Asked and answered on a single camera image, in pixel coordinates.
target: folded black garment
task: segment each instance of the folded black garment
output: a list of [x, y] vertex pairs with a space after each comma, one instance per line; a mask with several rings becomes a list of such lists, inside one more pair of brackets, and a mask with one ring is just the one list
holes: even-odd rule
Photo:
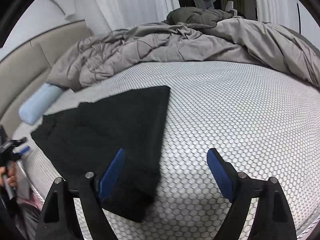
[[159, 160], [169, 100], [167, 86], [129, 90], [95, 103], [44, 116], [31, 136], [53, 166], [78, 188], [92, 171], [105, 172], [119, 149], [123, 171], [101, 206], [141, 222], [160, 179]]

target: hexagon pattern fabric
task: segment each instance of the hexagon pattern fabric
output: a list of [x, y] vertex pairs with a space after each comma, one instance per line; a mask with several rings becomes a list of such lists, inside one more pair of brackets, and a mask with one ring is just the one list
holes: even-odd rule
[[[313, 222], [310, 217], [317, 218], [320, 94], [286, 74], [233, 62], [142, 63], [78, 93], [66, 92], [47, 114], [161, 85], [171, 87], [171, 95], [156, 201], [141, 224], [105, 211], [119, 239], [212, 239], [230, 207], [205, 161], [212, 147], [237, 171], [278, 178], [298, 234]], [[59, 174], [34, 142], [30, 145], [26, 169], [45, 197]], [[75, 203], [84, 237], [91, 239], [81, 203]], [[256, 206], [253, 199], [240, 239], [249, 235]]]

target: blue gripper pad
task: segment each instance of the blue gripper pad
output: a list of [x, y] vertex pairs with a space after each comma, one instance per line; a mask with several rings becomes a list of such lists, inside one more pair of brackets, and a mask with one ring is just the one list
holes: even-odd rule
[[106, 173], [99, 182], [99, 199], [100, 201], [110, 197], [113, 186], [115, 185], [124, 165], [124, 150], [120, 149], [108, 167]]
[[209, 150], [207, 153], [207, 164], [223, 197], [232, 203], [234, 199], [232, 181], [212, 150]]

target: mattress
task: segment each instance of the mattress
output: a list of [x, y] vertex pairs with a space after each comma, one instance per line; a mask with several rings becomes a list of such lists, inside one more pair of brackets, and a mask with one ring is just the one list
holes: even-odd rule
[[[215, 147], [251, 178], [278, 178], [302, 238], [320, 215], [320, 94], [275, 70], [233, 62], [141, 63], [90, 88], [65, 92], [46, 114], [95, 102], [130, 89], [171, 88], [164, 130], [161, 180], [145, 220], [135, 223], [104, 211], [119, 239], [212, 239], [231, 204], [206, 164]], [[20, 125], [15, 138], [34, 125]], [[27, 174], [45, 198], [59, 176], [30, 138]], [[91, 239], [75, 199], [78, 220]], [[253, 199], [240, 239], [254, 219]]]

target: white mattress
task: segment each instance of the white mattress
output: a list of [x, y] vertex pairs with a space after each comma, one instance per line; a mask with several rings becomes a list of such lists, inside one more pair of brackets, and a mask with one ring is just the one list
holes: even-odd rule
[[[296, 78], [232, 62], [142, 63], [78, 93], [65, 92], [47, 114], [159, 85], [171, 87], [171, 94], [157, 198], [141, 224], [105, 211], [117, 237], [212, 239], [230, 207], [205, 161], [212, 147], [252, 178], [277, 177], [303, 237], [320, 215], [320, 94]], [[37, 125], [22, 124], [15, 138], [30, 137]], [[26, 170], [45, 198], [59, 174], [32, 140], [29, 145]], [[90, 239], [80, 201], [75, 203]], [[256, 206], [253, 199], [240, 239], [249, 235]]]

